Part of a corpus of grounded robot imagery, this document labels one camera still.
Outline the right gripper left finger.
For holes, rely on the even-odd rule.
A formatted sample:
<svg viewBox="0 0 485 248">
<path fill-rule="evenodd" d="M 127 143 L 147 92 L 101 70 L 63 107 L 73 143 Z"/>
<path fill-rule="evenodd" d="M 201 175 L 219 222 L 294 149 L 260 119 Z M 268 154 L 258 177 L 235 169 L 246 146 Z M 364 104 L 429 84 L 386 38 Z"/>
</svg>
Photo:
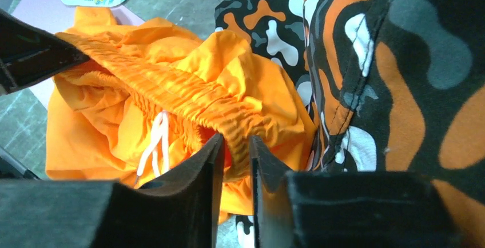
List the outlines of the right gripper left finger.
<svg viewBox="0 0 485 248">
<path fill-rule="evenodd" d="M 2 247 L 215 247 L 225 141 L 134 189 L 47 181 L 1 151 Z"/>
</svg>

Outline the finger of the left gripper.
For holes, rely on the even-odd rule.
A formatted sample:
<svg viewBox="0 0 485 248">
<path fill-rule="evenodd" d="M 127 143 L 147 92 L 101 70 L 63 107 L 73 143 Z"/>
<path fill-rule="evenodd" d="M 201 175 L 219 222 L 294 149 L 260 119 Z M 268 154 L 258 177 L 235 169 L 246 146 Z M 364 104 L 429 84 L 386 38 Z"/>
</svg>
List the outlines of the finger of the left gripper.
<svg viewBox="0 0 485 248">
<path fill-rule="evenodd" d="M 90 58 L 51 33 L 1 10 L 1 94 L 32 87 Z"/>
</svg>

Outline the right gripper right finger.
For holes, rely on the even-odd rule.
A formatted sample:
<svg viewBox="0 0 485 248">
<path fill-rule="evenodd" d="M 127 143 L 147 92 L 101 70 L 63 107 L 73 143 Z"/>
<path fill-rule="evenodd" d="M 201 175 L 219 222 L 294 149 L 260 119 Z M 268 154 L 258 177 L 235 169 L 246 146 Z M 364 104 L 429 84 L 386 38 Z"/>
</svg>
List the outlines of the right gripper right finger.
<svg viewBox="0 0 485 248">
<path fill-rule="evenodd" d="M 461 247 L 433 184 L 407 172 L 294 171 L 249 142 L 256 247 Z"/>
</svg>

